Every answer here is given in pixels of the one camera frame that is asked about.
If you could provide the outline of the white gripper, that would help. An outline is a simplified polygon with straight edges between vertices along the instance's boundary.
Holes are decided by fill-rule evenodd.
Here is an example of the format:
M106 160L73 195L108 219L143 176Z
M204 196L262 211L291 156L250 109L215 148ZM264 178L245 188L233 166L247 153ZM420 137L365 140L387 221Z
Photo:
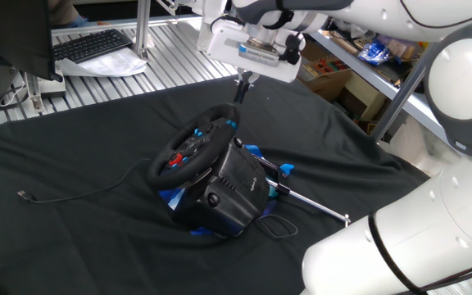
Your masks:
M239 25L219 19L212 23L213 33L207 55L238 67L235 103L241 103L260 75L286 83L294 81L301 66L303 34L287 29L266 29L261 25Z

